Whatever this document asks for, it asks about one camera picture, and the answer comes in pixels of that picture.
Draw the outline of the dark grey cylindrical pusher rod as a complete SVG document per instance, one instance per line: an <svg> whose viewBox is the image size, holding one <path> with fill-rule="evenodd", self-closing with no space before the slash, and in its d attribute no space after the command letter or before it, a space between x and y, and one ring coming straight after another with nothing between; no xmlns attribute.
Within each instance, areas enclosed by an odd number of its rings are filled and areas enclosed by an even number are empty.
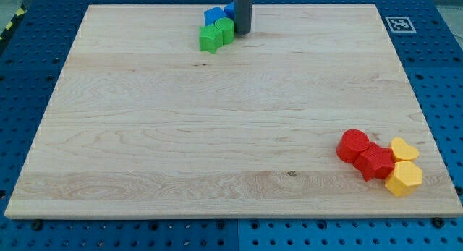
<svg viewBox="0 0 463 251"><path fill-rule="evenodd" d="M233 0L235 32L246 35L251 31L252 0Z"/></svg>

